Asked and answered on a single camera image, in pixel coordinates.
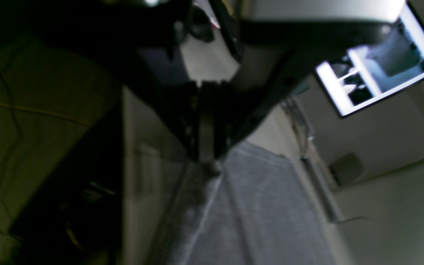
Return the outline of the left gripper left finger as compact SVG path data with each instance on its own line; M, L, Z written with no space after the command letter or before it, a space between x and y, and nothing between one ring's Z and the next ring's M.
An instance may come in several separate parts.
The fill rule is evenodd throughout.
M82 55L148 104L198 161L198 93L179 45L192 1L33 0L32 30L50 47Z

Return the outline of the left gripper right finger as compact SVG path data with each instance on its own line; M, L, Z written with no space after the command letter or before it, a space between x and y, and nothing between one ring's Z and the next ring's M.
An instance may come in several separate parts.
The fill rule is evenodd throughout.
M214 94L214 157L225 157L257 129L319 64L351 47L382 42L392 28L380 21L241 22L239 69Z

